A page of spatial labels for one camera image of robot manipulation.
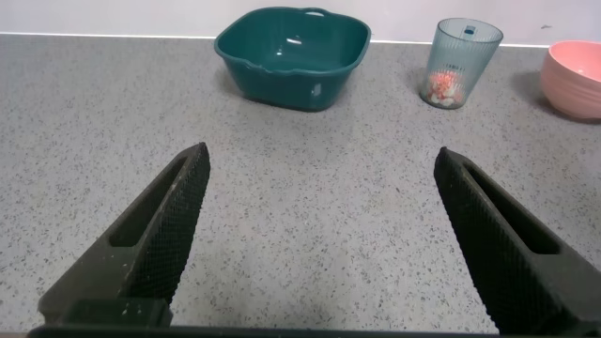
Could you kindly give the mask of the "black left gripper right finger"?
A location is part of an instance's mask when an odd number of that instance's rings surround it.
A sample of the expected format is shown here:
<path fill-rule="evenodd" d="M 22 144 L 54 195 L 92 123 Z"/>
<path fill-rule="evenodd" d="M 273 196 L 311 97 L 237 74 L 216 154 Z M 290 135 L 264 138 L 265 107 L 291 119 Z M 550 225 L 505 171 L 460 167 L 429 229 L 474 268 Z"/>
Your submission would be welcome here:
<path fill-rule="evenodd" d="M 439 195 L 487 314 L 504 335 L 597 335 L 600 272 L 461 154 L 436 157 Z"/>

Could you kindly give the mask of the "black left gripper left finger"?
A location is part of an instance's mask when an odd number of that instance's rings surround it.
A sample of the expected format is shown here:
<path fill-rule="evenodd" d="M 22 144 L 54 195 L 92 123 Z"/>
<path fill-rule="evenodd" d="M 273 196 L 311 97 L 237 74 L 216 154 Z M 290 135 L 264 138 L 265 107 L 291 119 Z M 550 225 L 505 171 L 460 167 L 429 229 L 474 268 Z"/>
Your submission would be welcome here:
<path fill-rule="evenodd" d="M 210 174 L 205 143 L 179 152 L 41 297 L 48 324 L 87 304 L 121 305 L 140 318 L 168 307 L 186 267 Z"/>

